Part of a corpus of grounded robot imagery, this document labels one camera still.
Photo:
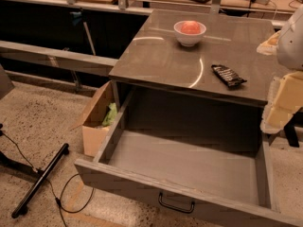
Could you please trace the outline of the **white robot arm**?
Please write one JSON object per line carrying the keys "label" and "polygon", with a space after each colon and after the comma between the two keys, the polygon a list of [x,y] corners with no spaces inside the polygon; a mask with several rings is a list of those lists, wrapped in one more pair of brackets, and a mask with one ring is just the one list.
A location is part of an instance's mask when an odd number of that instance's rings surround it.
{"label": "white robot arm", "polygon": [[303,107],[303,5],[257,51],[276,55],[279,64],[292,70],[281,79],[273,78],[262,114],[260,129],[275,134]]}

